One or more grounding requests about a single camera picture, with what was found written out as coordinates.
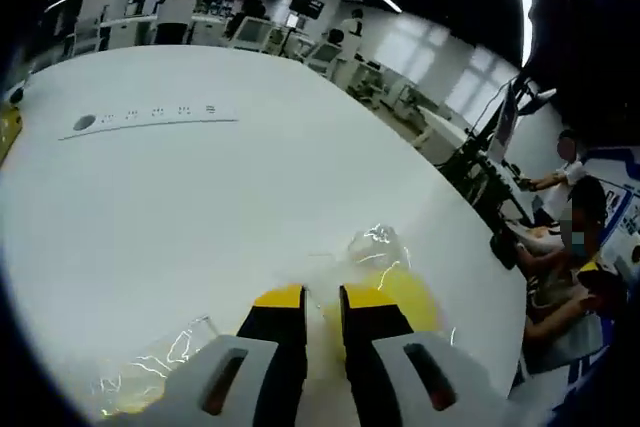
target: white shirt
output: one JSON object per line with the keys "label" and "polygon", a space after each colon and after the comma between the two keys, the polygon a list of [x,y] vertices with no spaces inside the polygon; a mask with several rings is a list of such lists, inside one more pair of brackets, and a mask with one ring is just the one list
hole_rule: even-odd
{"label": "white shirt", "polygon": [[565,164],[564,167],[558,169],[556,172],[558,174],[564,174],[567,177],[567,182],[561,182],[549,189],[542,208],[549,214],[549,217],[554,220],[560,220],[562,211],[569,201],[571,189],[576,185],[576,182],[587,175],[587,171],[584,169],[582,162],[576,160],[573,163]]}
{"label": "white shirt", "polygon": [[198,0],[165,0],[158,8],[158,24],[190,24]]}

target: window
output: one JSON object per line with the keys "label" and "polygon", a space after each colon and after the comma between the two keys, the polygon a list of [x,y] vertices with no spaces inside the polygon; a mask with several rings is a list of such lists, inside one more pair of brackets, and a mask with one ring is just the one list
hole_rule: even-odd
{"label": "window", "polygon": [[499,59],[496,62],[496,66],[491,72],[491,78],[498,83],[498,85],[506,84],[509,80],[518,75],[518,69],[511,65],[506,60]]}
{"label": "window", "polygon": [[485,82],[470,103],[468,111],[465,112],[464,117],[467,119],[467,122],[471,125],[475,125],[477,122],[476,130],[482,130],[494,112],[500,108],[500,104],[504,98],[504,92],[507,89],[502,89],[500,95],[496,96],[498,89],[499,87],[493,82]]}
{"label": "window", "polygon": [[416,51],[416,54],[411,67],[407,71],[407,77],[417,84],[427,75],[431,64],[436,60],[436,52],[429,47],[422,47]]}
{"label": "window", "polygon": [[478,85],[480,85],[480,76],[473,73],[470,69],[465,70],[453,88],[445,103],[453,110],[464,116],[465,109],[469,103],[471,96],[475,94]]}
{"label": "window", "polygon": [[449,38],[449,29],[441,25],[434,25],[427,40],[436,47],[441,47]]}
{"label": "window", "polygon": [[381,64],[403,75],[409,69],[409,61],[418,48],[418,41],[402,32],[392,30],[387,33],[376,50],[374,58]]}
{"label": "window", "polygon": [[494,55],[492,52],[487,49],[478,46],[473,51],[473,55],[471,56],[471,61],[469,62],[469,66],[474,69],[479,70],[480,72],[486,72],[487,69],[491,66],[493,62]]}

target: hair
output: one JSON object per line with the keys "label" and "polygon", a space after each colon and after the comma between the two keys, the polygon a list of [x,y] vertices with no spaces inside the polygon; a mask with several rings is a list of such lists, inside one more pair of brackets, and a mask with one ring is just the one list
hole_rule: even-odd
{"label": "hair", "polygon": [[331,29],[329,35],[327,35],[327,42],[332,44],[339,44],[344,40],[344,32],[340,29]]}
{"label": "hair", "polygon": [[260,17],[259,13],[264,12],[264,6],[261,0],[244,0],[242,11],[251,17]]}
{"label": "hair", "polygon": [[607,214],[607,198],[602,184],[587,175],[576,182],[569,194],[572,209],[582,209],[589,220],[604,224]]}
{"label": "hair", "polygon": [[562,132],[560,132],[560,135],[558,136],[558,140],[562,140],[562,139],[570,139],[575,141],[575,140],[578,140],[578,136],[573,130],[565,129]]}

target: computer monitor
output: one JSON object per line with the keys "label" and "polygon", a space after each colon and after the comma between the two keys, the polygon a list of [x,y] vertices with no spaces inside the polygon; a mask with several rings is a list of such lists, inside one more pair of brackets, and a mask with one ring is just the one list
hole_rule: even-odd
{"label": "computer monitor", "polygon": [[317,19],[323,8],[324,2],[320,0],[292,0],[289,5],[289,10],[310,19]]}
{"label": "computer monitor", "polygon": [[325,44],[313,55],[313,60],[319,62],[331,62],[340,52],[340,48],[335,45]]}
{"label": "computer monitor", "polygon": [[238,32],[238,40],[242,42],[262,42],[267,35],[269,26],[260,19],[247,17],[244,27]]}

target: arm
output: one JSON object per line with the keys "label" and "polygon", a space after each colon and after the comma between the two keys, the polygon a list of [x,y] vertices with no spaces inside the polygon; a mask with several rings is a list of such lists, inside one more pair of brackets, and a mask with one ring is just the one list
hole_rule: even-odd
{"label": "arm", "polygon": [[566,260],[564,249],[556,250],[541,257],[534,257],[523,245],[517,245],[518,265],[526,278],[540,275],[557,267]]}
{"label": "arm", "polygon": [[602,307],[603,299],[592,295],[580,285],[574,296],[542,322],[534,324],[527,317],[524,327],[524,341],[539,347],[545,346],[564,334],[569,327],[589,311],[597,311]]}
{"label": "arm", "polygon": [[531,191],[537,192],[539,190],[545,190],[561,183],[567,183],[567,175],[564,172],[554,172],[543,179],[532,180]]}
{"label": "arm", "polygon": [[582,302],[573,298],[564,303],[542,322],[534,324],[529,317],[524,327],[524,341],[528,344],[547,344],[560,337],[570,326],[586,313]]}

